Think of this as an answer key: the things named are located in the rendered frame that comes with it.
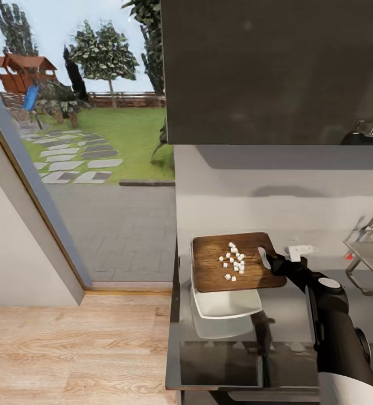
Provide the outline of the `bowl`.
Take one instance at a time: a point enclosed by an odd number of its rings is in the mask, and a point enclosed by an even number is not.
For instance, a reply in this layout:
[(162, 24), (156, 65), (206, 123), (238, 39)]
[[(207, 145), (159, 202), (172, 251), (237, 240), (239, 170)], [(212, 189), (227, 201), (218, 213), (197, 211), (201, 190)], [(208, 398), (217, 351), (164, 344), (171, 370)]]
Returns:
[(196, 288), (195, 265), (191, 264), (192, 288), (200, 317), (229, 319), (253, 315), (262, 310), (257, 289), (200, 293)]

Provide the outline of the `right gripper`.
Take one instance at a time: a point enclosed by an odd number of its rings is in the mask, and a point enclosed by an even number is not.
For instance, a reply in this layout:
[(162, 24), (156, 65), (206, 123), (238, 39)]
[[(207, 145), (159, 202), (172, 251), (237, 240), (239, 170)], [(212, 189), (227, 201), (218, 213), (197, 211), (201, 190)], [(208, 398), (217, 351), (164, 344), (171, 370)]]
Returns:
[(273, 258), (269, 254), (266, 255), (274, 276), (286, 276), (293, 283), (294, 272), (307, 269), (308, 259), (305, 257), (301, 257), (301, 262), (291, 262), (288, 259), (282, 258), (283, 255), (276, 254), (277, 258)]

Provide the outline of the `cutting board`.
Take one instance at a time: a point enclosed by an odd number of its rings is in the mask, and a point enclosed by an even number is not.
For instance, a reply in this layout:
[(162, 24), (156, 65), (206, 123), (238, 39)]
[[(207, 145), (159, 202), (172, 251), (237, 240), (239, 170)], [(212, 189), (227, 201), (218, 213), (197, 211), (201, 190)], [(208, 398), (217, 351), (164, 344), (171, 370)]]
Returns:
[[(236, 252), (231, 253), (234, 246)], [(263, 247), (266, 255), (277, 258), (269, 236), (265, 232), (238, 233), (234, 235), (196, 237), (192, 241), (194, 251), (196, 288), (200, 293), (227, 292), (281, 287), (287, 284), (286, 276), (274, 276), (271, 268), (265, 268), (258, 250)], [(244, 272), (239, 273), (236, 253), (242, 255)], [(229, 254), (229, 256), (227, 255)], [(224, 260), (220, 262), (219, 258)], [(233, 263), (229, 262), (233, 258)], [(223, 265), (227, 264), (227, 268)], [(236, 277), (232, 282), (225, 275)]]

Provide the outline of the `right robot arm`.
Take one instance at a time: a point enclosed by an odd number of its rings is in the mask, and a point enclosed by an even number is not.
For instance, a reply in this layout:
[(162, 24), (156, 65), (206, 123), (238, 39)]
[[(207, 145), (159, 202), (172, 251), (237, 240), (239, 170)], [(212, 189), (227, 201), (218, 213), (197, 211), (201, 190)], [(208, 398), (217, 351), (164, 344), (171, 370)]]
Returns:
[(337, 281), (308, 268), (300, 255), (313, 245), (287, 246), (287, 256), (266, 255), (274, 276), (286, 276), (305, 294), (312, 342), (317, 351), (321, 405), (373, 405), (373, 370), (365, 333), (353, 327), (348, 298)]

